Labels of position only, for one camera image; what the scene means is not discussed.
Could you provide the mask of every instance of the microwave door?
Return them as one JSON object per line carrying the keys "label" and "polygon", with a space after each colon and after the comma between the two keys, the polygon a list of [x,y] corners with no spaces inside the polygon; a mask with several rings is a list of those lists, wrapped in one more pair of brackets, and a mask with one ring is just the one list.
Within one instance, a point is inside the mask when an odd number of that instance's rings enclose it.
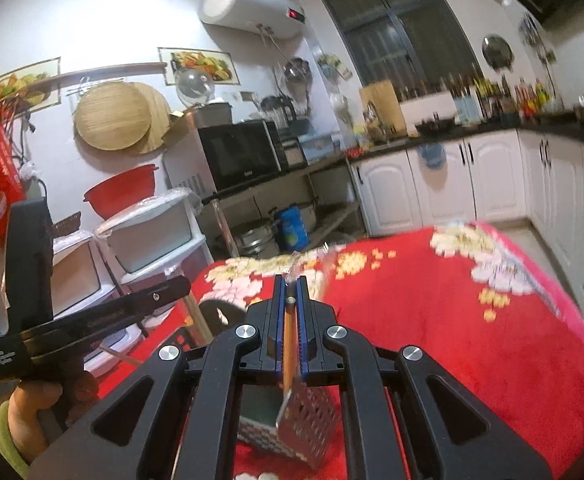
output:
{"label": "microwave door", "polygon": [[215,132],[206,131],[201,141],[218,190],[279,169],[272,140],[262,123],[234,124]]}

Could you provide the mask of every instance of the blue bottle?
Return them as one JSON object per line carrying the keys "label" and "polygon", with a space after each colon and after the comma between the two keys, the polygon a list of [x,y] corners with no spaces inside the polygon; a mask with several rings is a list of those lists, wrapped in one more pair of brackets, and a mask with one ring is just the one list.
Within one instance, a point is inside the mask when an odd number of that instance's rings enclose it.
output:
{"label": "blue bottle", "polygon": [[285,248],[288,251],[302,251],[309,244],[306,227],[301,219],[301,212],[295,205],[277,213]]}

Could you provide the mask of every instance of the metal shelf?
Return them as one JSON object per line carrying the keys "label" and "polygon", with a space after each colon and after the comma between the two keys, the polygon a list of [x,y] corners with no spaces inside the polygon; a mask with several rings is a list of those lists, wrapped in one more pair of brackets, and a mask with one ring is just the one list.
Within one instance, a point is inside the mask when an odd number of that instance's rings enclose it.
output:
{"label": "metal shelf", "polygon": [[288,170],[287,173],[280,174],[274,177],[265,178],[262,181],[257,180],[254,183],[251,183],[248,187],[238,187],[235,190],[229,189],[224,192],[218,193],[213,195],[209,198],[203,200],[203,204],[207,205],[214,200],[218,200],[220,205],[223,207],[227,207],[230,205],[237,204],[242,202],[243,200],[249,200],[260,192],[272,187],[272,186],[280,186],[283,181],[287,178],[299,178],[301,176],[306,176],[317,171],[325,170],[332,165],[339,164],[340,162],[345,162],[346,157],[344,153],[340,153],[336,156],[329,156],[324,158],[323,160],[311,164],[306,168],[300,168],[299,170]]}
{"label": "metal shelf", "polygon": [[358,202],[350,202],[338,207],[323,219],[319,219],[318,227],[309,234],[309,244],[304,249],[309,251],[321,244],[325,237],[334,231],[341,223],[359,207]]}

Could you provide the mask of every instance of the metal screw head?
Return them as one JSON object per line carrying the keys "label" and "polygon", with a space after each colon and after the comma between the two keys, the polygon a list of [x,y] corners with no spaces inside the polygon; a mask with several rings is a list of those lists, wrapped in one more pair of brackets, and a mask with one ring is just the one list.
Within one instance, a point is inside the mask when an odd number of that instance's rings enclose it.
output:
{"label": "metal screw head", "polygon": [[159,350],[159,357],[163,361],[172,361],[179,356],[179,349],[174,345],[166,345]]}
{"label": "metal screw head", "polygon": [[256,334],[256,329],[252,325],[239,325],[234,333],[241,339],[249,339]]}
{"label": "metal screw head", "polygon": [[408,361],[418,361],[423,357],[423,350],[418,346],[406,346],[403,349],[403,357],[408,359]]}
{"label": "metal screw head", "polygon": [[332,339],[343,339],[347,335],[348,331],[341,325],[333,325],[328,329],[328,336]]}

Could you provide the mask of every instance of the food picture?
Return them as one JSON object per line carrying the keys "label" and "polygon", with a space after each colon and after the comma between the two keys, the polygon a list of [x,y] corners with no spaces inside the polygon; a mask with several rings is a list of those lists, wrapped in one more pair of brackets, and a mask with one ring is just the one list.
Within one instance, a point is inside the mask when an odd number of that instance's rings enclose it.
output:
{"label": "food picture", "polygon": [[187,68],[197,68],[209,73],[216,84],[239,84],[236,68],[227,52],[159,48],[159,57],[168,64],[165,73],[165,83],[168,85],[175,84],[175,72]]}
{"label": "food picture", "polygon": [[0,75],[0,120],[11,114],[34,112],[61,102],[60,91],[53,84],[37,84],[59,75],[60,58],[41,61]]}

